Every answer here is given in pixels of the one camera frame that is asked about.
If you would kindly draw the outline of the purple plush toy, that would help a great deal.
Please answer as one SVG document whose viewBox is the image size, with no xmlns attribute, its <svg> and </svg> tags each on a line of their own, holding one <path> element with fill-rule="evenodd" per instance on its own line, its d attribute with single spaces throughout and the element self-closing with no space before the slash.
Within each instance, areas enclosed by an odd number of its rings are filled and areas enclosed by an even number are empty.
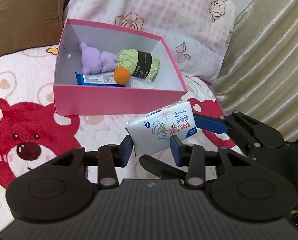
<svg viewBox="0 0 298 240">
<path fill-rule="evenodd" d="M 89 47 L 85 43 L 80 43 L 78 47 L 82 53 L 81 62 L 83 75 L 113 72 L 117 68 L 117 56 L 115 54 Z"/>
</svg>

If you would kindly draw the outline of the blue wet wipes pack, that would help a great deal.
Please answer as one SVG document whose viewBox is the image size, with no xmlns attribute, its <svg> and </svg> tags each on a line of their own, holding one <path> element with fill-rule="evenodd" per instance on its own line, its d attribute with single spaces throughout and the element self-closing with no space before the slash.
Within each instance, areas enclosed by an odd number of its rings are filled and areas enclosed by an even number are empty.
<svg viewBox="0 0 298 240">
<path fill-rule="evenodd" d="M 85 86 L 105 86 L 105 87 L 124 87 L 118 85 L 114 80 L 114 73 L 101 73 L 100 75 L 83 75 L 75 73 L 78 85 Z"/>
</svg>

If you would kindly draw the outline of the beige satin curtain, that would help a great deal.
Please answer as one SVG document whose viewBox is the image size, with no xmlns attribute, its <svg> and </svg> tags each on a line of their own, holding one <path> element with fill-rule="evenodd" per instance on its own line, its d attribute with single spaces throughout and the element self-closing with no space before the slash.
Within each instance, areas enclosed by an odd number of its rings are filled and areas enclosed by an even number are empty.
<svg viewBox="0 0 298 240">
<path fill-rule="evenodd" d="M 238 16 L 213 84 L 221 107 L 287 141 L 298 137 L 298 0 L 253 0 Z"/>
</svg>

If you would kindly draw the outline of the white tissue pack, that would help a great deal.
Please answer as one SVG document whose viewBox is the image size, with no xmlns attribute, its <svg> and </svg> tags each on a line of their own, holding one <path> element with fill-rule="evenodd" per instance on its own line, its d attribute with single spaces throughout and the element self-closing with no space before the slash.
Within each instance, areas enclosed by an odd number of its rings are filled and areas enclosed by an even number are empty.
<svg viewBox="0 0 298 240">
<path fill-rule="evenodd" d="M 170 146 L 170 137 L 184 140 L 197 128 L 188 101 L 179 101 L 127 122 L 126 130 L 132 138 L 138 156 L 152 155 Z"/>
</svg>

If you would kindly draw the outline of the brown pillow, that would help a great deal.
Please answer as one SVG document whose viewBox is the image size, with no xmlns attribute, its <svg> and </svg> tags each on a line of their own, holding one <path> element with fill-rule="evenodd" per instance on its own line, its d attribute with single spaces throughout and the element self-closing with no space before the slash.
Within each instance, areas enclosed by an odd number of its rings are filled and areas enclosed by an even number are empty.
<svg viewBox="0 0 298 240">
<path fill-rule="evenodd" d="M 0 0 L 0 56 L 57 44 L 65 0 Z"/>
</svg>

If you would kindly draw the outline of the pink checkered pillow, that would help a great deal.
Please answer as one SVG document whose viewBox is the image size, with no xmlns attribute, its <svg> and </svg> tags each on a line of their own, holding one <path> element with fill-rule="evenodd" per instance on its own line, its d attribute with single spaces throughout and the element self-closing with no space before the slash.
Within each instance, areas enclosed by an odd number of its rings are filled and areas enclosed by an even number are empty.
<svg viewBox="0 0 298 240">
<path fill-rule="evenodd" d="M 229 46 L 236 6 L 230 0 L 69 0 L 64 17 L 162 36 L 182 74 L 212 82 Z"/>
</svg>

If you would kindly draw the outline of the red bear blanket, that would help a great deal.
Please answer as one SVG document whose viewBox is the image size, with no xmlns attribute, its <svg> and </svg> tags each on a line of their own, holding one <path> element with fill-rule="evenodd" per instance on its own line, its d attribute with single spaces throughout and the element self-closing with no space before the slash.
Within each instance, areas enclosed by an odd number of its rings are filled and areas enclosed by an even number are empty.
<svg viewBox="0 0 298 240">
<path fill-rule="evenodd" d="M 119 144 L 133 114 L 69 116 L 54 107 L 57 46 L 0 57 L 0 231 L 13 221 L 5 189 L 16 177 L 72 148 Z"/>
</svg>

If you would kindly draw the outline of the orange makeup sponge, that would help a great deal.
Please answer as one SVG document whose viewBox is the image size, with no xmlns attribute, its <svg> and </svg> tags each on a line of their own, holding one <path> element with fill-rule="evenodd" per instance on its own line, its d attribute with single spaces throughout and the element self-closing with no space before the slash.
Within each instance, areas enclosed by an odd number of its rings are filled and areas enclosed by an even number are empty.
<svg viewBox="0 0 298 240">
<path fill-rule="evenodd" d="M 126 85 L 130 80 L 129 71 L 123 67 L 118 67 L 114 71 L 114 80 L 118 85 Z"/>
</svg>

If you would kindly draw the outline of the green yarn ball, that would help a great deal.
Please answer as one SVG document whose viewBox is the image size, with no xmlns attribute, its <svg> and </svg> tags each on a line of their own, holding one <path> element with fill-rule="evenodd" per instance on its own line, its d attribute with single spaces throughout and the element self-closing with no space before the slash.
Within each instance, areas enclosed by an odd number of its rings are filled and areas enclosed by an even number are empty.
<svg viewBox="0 0 298 240">
<path fill-rule="evenodd" d="M 116 59 L 118 67 L 128 70 L 130 76 L 152 81 L 159 71 L 160 60 L 151 53 L 136 49 L 123 49 Z"/>
</svg>

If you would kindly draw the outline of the pink cardboard box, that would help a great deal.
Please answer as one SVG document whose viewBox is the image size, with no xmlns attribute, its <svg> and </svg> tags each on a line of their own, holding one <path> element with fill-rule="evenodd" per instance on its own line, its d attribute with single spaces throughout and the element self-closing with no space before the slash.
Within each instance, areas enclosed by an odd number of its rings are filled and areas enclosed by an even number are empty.
<svg viewBox="0 0 298 240">
<path fill-rule="evenodd" d="M 152 56 L 160 65 L 155 77 L 143 80 L 119 72 L 127 83 L 121 85 L 113 72 L 84 75 L 82 53 L 96 48 L 118 55 L 136 49 Z M 59 115 L 139 114 L 167 106 L 187 93 L 170 49 L 161 36 L 118 25 L 67 19 L 60 39 L 54 75 L 54 106 Z"/>
</svg>

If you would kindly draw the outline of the clear floss pick box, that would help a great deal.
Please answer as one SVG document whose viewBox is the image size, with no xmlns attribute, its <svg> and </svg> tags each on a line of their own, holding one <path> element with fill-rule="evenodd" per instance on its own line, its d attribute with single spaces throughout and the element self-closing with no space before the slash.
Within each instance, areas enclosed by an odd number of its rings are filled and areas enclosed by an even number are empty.
<svg viewBox="0 0 298 240">
<path fill-rule="evenodd" d="M 157 89 L 154 82 L 144 79 L 139 79 L 137 77 L 131 77 L 129 82 L 125 85 L 128 88 L 137 88 L 137 89 Z"/>
</svg>

